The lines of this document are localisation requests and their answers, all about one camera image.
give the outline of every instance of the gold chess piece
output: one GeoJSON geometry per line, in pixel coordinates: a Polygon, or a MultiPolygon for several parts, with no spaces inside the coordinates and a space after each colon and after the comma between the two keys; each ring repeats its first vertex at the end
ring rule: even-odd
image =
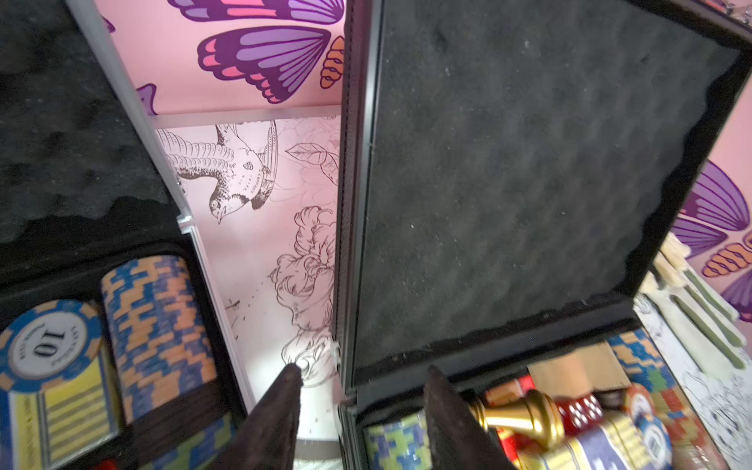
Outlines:
{"type": "Polygon", "coordinates": [[[523,398],[494,408],[486,408],[480,400],[470,404],[470,412],[481,426],[509,429],[526,435],[544,449],[564,442],[564,422],[551,397],[530,390],[523,398]]]}

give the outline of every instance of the open case lid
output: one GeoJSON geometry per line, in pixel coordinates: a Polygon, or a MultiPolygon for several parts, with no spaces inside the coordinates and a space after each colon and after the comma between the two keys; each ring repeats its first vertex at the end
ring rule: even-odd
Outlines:
{"type": "Polygon", "coordinates": [[[179,235],[188,204],[94,4],[70,4],[83,34],[63,0],[3,8],[0,284],[179,235]]]}
{"type": "Polygon", "coordinates": [[[334,334],[359,408],[634,321],[752,65],[671,2],[372,0],[346,35],[334,334]]]}

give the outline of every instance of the foam padding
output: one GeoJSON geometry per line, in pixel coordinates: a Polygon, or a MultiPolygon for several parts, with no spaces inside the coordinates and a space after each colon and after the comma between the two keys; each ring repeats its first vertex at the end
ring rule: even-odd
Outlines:
{"type": "Polygon", "coordinates": [[[624,0],[384,4],[356,367],[623,282],[739,52],[624,0]]]}
{"type": "Polygon", "coordinates": [[[0,14],[0,243],[30,220],[168,202],[159,174],[62,0],[0,14]]]}

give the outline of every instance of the pink wall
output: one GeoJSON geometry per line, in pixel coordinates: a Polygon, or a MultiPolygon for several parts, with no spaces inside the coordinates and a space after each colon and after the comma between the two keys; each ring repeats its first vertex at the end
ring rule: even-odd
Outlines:
{"type": "Polygon", "coordinates": [[[341,53],[331,49],[344,45],[337,41],[344,0],[289,3],[307,4],[316,14],[291,11],[288,0],[96,0],[134,85],[156,86],[157,114],[338,105],[342,88],[335,79],[343,65],[341,53]],[[190,11],[208,11],[209,18],[191,20],[190,11]],[[214,36],[214,43],[206,41],[214,36]],[[258,47],[248,45],[254,41],[258,47]],[[240,50],[246,50],[244,60],[240,50]],[[293,79],[284,75],[297,65],[308,66],[293,79]]]}

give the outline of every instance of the blue and orange poker chip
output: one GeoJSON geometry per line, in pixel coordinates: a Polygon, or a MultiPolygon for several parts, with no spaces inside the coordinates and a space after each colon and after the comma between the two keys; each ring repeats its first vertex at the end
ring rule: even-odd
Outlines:
{"type": "Polygon", "coordinates": [[[38,393],[75,379],[102,344],[91,305],[53,300],[21,314],[0,334],[0,389],[38,393]]]}

